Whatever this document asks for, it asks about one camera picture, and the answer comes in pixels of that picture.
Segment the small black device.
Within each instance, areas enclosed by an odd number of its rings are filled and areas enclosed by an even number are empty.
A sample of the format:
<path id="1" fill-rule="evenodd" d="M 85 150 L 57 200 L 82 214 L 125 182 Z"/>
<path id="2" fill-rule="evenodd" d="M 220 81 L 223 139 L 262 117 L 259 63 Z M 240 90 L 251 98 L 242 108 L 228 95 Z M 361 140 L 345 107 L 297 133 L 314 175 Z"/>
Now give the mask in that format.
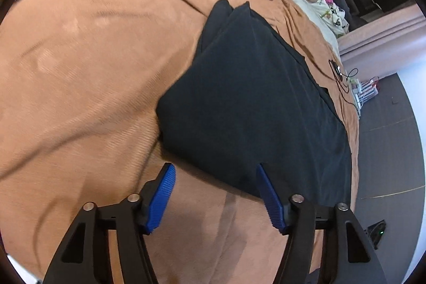
<path id="1" fill-rule="evenodd" d="M 338 79 L 340 81 L 342 81 L 343 80 L 343 74 L 341 72 L 340 66 L 334 60 L 331 60 L 330 64 L 331 64 L 336 76 L 338 77 Z"/>

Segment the brown bed blanket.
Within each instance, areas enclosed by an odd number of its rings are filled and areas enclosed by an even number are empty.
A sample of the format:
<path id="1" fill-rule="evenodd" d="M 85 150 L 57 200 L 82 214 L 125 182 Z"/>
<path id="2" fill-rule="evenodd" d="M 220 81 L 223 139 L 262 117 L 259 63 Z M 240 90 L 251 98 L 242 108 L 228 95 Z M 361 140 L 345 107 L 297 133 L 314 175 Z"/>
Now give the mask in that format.
<path id="1" fill-rule="evenodd" d="M 114 204 L 173 157 L 161 95 L 190 66 L 217 0 L 19 0 L 1 23 L 1 234 L 42 278 L 81 206 Z M 304 1 L 249 3 L 329 90 L 358 163 L 359 120 L 329 61 L 338 44 Z"/>

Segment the black floor power device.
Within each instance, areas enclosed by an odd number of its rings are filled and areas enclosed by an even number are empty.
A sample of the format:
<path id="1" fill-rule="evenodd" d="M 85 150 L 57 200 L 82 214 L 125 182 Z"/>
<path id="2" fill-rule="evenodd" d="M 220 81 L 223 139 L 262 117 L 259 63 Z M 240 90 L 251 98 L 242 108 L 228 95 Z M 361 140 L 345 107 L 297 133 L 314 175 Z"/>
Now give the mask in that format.
<path id="1" fill-rule="evenodd" d="M 378 249 L 378 245 L 384 235 L 385 230 L 386 230 L 385 220 L 381 220 L 377 223 L 374 223 L 365 229 L 365 233 L 367 237 L 369 238 L 369 240 L 371 241 L 374 250 Z"/>

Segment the pink curtain right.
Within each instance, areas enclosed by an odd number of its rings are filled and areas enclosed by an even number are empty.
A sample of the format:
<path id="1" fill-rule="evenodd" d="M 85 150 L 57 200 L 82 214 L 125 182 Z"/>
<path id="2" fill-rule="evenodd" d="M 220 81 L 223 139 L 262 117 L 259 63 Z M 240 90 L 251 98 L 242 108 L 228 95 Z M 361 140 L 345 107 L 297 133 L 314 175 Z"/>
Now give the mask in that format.
<path id="1" fill-rule="evenodd" d="M 417 4 L 370 22 L 338 39 L 346 69 L 357 78 L 382 79 L 415 63 L 425 63 L 425 15 Z"/>

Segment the black t-shirt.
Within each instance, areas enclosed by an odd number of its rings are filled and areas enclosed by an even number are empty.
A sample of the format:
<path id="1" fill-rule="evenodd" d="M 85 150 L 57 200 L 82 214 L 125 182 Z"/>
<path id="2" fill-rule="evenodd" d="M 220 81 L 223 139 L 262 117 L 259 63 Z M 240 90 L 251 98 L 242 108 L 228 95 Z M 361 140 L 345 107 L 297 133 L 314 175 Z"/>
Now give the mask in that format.
<path id="1" fill-rule="evenodd" d="M 215 3 L 156 114 L 164 147 L 224 184 L 258 196 L 262 165 L 316 204 L 350 201 L 352 153 L 328 90 L 248 3 Z"/>

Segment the white bedside shelf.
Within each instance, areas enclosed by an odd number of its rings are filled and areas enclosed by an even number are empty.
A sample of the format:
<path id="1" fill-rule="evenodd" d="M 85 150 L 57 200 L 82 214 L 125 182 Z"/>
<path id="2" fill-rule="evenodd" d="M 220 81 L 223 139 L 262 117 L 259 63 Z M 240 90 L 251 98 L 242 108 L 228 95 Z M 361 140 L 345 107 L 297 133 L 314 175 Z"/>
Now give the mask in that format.
<path id="1" fill-rule="evenodd" d="M 361 116 L 363 105 L 378 95 L 378 81 L 379 78 L 377 76 L 366 81 L 360 81 L 356 78 L 350 78 L 348 80 L 352 96 L 355 100 L 358 117 Z"/>

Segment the dark grey cushion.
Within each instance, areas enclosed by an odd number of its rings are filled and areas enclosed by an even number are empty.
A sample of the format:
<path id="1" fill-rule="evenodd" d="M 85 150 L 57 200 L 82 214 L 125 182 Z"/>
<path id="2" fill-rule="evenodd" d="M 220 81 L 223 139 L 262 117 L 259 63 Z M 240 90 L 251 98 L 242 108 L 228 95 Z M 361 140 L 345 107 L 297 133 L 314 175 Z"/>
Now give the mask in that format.
<path id="1" fill-rule="evenodd" d="M 349 23 L 349 31 L 356 30 L 358 28 L 358 23 L 356 19 L 350 13 L 350 8 L 346 0 L 334 0 L 334 3 L 345 11 L 345 19 Z"/>

